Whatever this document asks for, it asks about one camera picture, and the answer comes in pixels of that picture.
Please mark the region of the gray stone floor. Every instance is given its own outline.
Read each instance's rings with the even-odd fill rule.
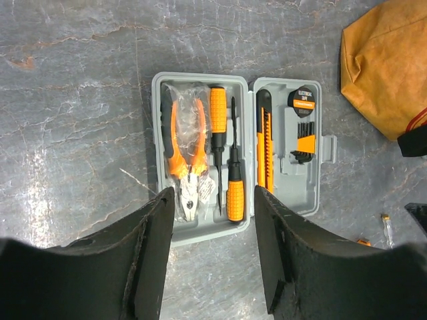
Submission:
[[[403,159],[340,95],[342,29],[381,0],[9,0],[0,3],[0,236],[64,245],[154,195],[150,83],[159,71],[313,79],[338,162],[311,218],[385,248],[425,241],[427,161]],[[170,252],[162,319],[271,319],[254,224]]]

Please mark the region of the screwdriver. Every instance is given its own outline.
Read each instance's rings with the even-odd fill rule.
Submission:
[[[218,204],[220,206],[220,215],[222,213],[222,153],[226,144],[227,132],[227,97],[226,90],[223,87],[211,88],[210,99],[210,117],[211,117],[211,150],[213,153],[213,164],[218,170]]]
[[[236,125],[236,102],[232,97],[233,145],[228,163],[227,216],[230,221],[241,221],[244,214],[244,190],[240,172],[238,134]]]

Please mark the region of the gray plastic case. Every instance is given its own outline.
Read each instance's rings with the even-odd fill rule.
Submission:
[[[336,138],[322,137],[322,88],[316,81],[291,79],[259,78],[251,85],[243,77],[232,75],[208,75],[198,73],[158,73],[151,83],[151,105],[153,111],[154,143],[156,146],[157,190],[170,186],[165,172],[163,139],[161,138],[160,96],[161,84],[203,83],[209,86],[224,87],[228,97],[227,142],[223,153],[222,165],[222,216],[218,209],[218,187],[209,200],[207,214],[198,215],[188,223],[175,222],[171,246],[186,245],[203,240],[231,235],[244,231],[254,215],[254,188],[256,185],[256,105],[258,90],[267,89],[272,94],[273,107],[273,148],[274,148],[274,195],[290,209],[302,215],[312,215],[319,207],[320,165],[323,162],[335,162]],[[300,119],[293,108],[287,106],[288,95],[302,85],[308,86],[316,96],[316,108],[306,118]],[[236,98],[238,150],[242,164],[242,176],[245,188],[245,215],[240,223],[232,223],[226,214],[226,191],[228,188],[227,161],[233,143],[231,120],[231,97]],[[316,154],[311,162],[299,165],[292,159],[290,152],[296,149],[298,122],[315,122]],[[209,175],[218,185],[218,172],[214,159],[209,156]]]

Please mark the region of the orange pliers handle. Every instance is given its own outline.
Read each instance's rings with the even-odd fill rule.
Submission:
[[[169,166],[169,173],[178,179],[183,179],[190,173],[201,175],[207,170],[206,164],[206,117],[203,109],[203,103],[200,99],[194,100],[195,106],[199,114],[199,139],[195,148],[195,154],[191,160],[191,164],[185,161],[179,151],[177,134],[176,134],[176,116],[178,102],[161,104],[161,135],[165,147],[165,156]]]

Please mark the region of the plastic bag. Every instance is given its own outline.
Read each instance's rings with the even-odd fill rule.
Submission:
[[[215,188],[208,171],[210,88],[197,83],[163,83],[161,92],[165,167],[175,189],[175,219],[192,221],[207,213]]]

